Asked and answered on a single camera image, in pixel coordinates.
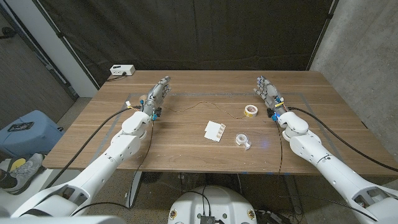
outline clear tape roll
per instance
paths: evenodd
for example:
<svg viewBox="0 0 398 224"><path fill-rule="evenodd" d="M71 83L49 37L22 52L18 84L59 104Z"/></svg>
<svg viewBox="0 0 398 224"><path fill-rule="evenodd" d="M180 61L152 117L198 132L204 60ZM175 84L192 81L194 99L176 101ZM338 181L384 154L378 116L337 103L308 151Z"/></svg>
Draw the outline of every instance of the clear tape roll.
<svg viewBox="0 0 398 224"><path fill-rule="evenodd" d="M245 134L237 134L235 141L236 144L243 145L245 147L245 150L248 150L251 146L251 141L249 141L248 136Z"/></svg>
<svg viewBox="0 0 398 224"><path fill-rule="evenodd" d="M259 111L259 110L257 109L256 106L254 106L254 105L247 105L247 106L244 108L244 115L247 116L247 117L252 118L252 117L255 117L255 116L257 115L257 112L258 112L258 111Z"/></svg>

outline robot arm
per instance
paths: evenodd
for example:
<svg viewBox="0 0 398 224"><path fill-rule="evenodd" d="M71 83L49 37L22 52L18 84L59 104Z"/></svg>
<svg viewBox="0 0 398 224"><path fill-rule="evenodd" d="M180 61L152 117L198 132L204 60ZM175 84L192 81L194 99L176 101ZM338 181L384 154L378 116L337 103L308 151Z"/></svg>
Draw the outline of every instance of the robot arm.
<svg viewBox="0 0 398 224"><path fill-rule="evenodd" d="M111 145L73 180L40 191L19 207L11 218L48 214L53 217L70 216L90 204L102 186L124 160L133 156L146 136L146 128L156 119L155 110L170 91L170 77L161 79L148 94L143 111L136 111L122 124L122 129L112 138ZM82 215L86 209L76 215Z"/></svg>
<svg viewBox="0 0 398 224"><path fill-rule="evenodd" d="M320 138L308 129L307 122L284 106L283 98L268 80L261 77L257 84L260 90L254 91L274 112L273 119L285 128L282 134L290 142L290 148L314 165L349 206L368 215L354 212L361 223L396 222L398 191L371 183L355 173L322 146Z"/></svg>

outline table top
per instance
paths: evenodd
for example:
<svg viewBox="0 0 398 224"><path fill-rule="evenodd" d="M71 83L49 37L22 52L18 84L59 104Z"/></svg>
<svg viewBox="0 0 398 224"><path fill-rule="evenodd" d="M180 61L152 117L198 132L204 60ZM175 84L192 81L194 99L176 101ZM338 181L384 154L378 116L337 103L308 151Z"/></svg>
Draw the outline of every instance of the table top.
<svg viewBox="0 0 398 224"><path fill-rule="evenodd" d="M139 97L164 76L170 76L172 91L162 105L161 117L154 123L152 144L142 163L142 171L221 172L243 174L277 174L281 158L281 141L275 122L267 117L264 101L254 94L257 77L269 79L281 92L287 106L315 114L345 141L390 166L397 166L392 156L364 126L341 96L320 72L267 71L136 71L133 76L107 82L88 103L79 117L44 160L44 166L62 168L79 150L94 130L110 115L125 108L124 102L139 104ZM246 105L259 109L256 117L242 117ZM128 110L108 121L71 164L70 169L84 169L110 145L110 139L133 114ZM336 157L362 175L396 175L352 151L332 136L313 118L294 111L317 134L323 145ZM226 125L220 142L204 138L209 121ZM151 128L140 150L118 169L135 170L149 146ZM238 133L246 133L252 146L245 151L235 143ZM320 175L311 164L295 155L282 138L283 174Z"/></svg>

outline gray shoe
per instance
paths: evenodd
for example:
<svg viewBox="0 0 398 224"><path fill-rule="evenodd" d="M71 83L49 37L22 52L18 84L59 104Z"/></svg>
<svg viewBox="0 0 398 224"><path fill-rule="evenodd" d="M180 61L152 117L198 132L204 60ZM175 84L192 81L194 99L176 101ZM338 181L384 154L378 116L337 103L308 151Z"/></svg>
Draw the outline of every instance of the gray shoe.
<svg viewBox="0 0 398 224"><path fill-rule="evenodd" d="M10 194L20 194L25 191L34 177L44 170L42 166L43 155L36 153L22 166L10 172L10 176L17 179L17 185L9 189L3 189Z"/></svg>

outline black curtain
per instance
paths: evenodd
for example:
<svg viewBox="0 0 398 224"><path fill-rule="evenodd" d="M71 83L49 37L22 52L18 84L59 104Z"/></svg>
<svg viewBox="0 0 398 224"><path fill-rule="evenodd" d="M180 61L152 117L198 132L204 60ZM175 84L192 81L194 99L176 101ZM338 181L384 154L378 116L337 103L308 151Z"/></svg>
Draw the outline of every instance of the black curtain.
<svg viewBox="0 0 398 224"><path fill-rule="evenodd" d="M332 0L40 0L96 81L137 70L305 70Z"/></svg>

